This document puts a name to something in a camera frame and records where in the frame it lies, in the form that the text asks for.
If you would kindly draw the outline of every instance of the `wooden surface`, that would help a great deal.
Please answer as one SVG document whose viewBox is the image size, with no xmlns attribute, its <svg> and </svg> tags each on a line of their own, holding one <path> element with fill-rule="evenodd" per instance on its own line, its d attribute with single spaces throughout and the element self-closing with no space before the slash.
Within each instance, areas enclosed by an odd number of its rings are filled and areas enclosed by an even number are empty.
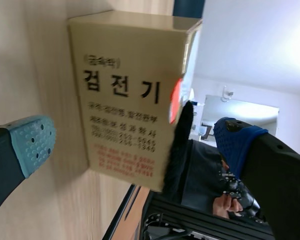
<svg viewBox="0 0 300 240">
<path fill-rule="evenodd" d="M 135 236 L 149 194 L 149 188 L 141 187 L 140 190 L 138 188 L 137 186 L 134 189 L 111 240 L 130 240 Z"/>
<path fill-rule="evenodd" d="M 52 156 L 0 208 L 0 240 L 99 240 L 130 184 L 88 169 L 67 19 L 111 9 L 171 15 L 173 0 L 0 1 L 0 125 L 53 118 Z"/>
</svg>

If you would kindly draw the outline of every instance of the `beige box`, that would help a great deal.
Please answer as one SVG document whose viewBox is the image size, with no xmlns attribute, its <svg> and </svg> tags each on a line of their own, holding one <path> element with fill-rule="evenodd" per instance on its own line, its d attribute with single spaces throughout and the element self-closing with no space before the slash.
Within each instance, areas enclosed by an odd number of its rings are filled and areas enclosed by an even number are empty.
<svg viewBox="0 0 300 240">
<path fill-rule="evenodd" d="M 201 20 L 108 11 L 68 23 L 91 169 L 160 191 Z"/>
</svg>

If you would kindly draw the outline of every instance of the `blue rubber pad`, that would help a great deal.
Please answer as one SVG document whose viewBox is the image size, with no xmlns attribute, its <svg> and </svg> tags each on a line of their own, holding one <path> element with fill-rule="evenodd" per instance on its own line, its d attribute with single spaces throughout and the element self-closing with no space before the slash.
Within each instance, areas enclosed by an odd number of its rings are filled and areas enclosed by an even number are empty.
<svg viewBox="0 0 300 240">
<path fill-rule="evenodd" d="M 1 125 L 9 130 L 12 147 L 22 173 L 28 178 L 52 154 L 56 142 L 56 130 L 51 118 L 30 116 Z"/>
<path fill-rule="evenodd" d="M 227 129 L 227 120 L 236 119 L 223 117 L 218 120 L 216 124 L 214 124 L 214 137 L 216 146 L 225 158 L 231 172 L 240 179 L 253 140 L 260 135 L 268 133 L 268 130 L 258 126 L 249 126 L 237 132 L 230 132 Z"/>
</svg>

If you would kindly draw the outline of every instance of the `ceiling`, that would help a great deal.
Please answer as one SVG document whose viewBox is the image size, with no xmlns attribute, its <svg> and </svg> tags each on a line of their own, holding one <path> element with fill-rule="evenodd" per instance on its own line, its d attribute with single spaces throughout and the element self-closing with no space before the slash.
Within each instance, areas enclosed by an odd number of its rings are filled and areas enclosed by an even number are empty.
<svg viewBox="0 0 300 240">
<path fill-rule="evenodd" d="M 224 117 L 235 118 L 251 125 L 262 126 L 277 121 L 279 109 L 251 102 L 230 100 L 222 102 L 219 96 L 207 95 L 202 120 L 216 123 Z"/>
<path fill-rule="evenodd" d="M 194 75 L 300 94 L 300 0 L 206 0 Z"/>
</svg>

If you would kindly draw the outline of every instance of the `dark blue panel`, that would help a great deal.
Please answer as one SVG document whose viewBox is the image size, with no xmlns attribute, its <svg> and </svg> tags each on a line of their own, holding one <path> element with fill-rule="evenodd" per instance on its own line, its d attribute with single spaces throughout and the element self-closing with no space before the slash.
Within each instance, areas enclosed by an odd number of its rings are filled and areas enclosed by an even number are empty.
<svg viewBox="0 0 300 240">
<path fill-rule="evenodd" d="M 202 18 L 205 0 L 174 0 L 173 16 Z"/>
</svg>

